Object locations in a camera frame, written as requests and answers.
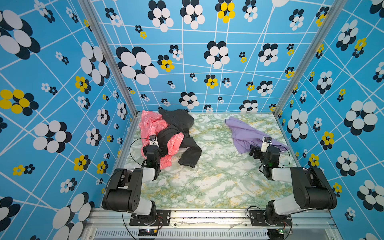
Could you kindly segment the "purple printed cloth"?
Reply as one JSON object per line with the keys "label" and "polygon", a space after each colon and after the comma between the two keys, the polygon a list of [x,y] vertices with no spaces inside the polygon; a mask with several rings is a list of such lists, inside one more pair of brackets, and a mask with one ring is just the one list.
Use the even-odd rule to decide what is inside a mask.
{"label": "purple printed cloth", "polygon": [[248,153],[251,145],[261,147],[263,138],[270,137],[234,117],[225,120],[225,124],[232,131],[234,146],[240,154]]}

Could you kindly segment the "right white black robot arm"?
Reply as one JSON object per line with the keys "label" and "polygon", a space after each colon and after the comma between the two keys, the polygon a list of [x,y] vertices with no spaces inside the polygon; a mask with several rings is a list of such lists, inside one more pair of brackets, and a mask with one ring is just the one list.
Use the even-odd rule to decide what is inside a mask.
{"label": "right white black robot arm", "polygon": [[293,188],[291,195],[266,205],[265,219],[270,225],[292,214],[336,208],[337,196],[321,169],[280,167],[280,149],[275,146],[251,146],[250,156],[261,161],[260,171],[268,180],[290,183]]}

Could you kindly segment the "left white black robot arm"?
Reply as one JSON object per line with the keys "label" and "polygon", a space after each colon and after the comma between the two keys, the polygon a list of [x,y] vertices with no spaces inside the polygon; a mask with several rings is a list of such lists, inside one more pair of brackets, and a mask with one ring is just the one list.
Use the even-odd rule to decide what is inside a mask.
{"label": "left white black robot arm", "polygon": [[145,147],[146,164],[136,169],[116,169],[104,193],[102,208],[128,212],[139,217],[156,217],[156,204],[141,197],[142,185],[159,177],[162,149],[156,144]]}

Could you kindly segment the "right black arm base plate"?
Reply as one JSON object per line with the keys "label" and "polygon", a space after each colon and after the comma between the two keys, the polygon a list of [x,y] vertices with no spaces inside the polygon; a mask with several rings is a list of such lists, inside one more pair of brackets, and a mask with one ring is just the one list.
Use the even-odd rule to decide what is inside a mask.
{"label": "right black arm base plate", "polygon": [[247,216],[251,221],[252,227],[290,227],[292,225],[292,220],[288,217],[278,217],[276,219],[267,221],[265,216],[265,211],[262,210],[248,210]]}

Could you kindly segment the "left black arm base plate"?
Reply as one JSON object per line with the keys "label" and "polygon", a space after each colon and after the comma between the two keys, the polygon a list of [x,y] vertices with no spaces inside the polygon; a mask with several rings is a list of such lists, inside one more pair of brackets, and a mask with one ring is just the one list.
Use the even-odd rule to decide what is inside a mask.
{"label": "left black arm base plate", "polygon": [[143,227],[164,227],[169,226],[171,220],[171,210],[156,210],[149,215],[132,214],[129,225]]}

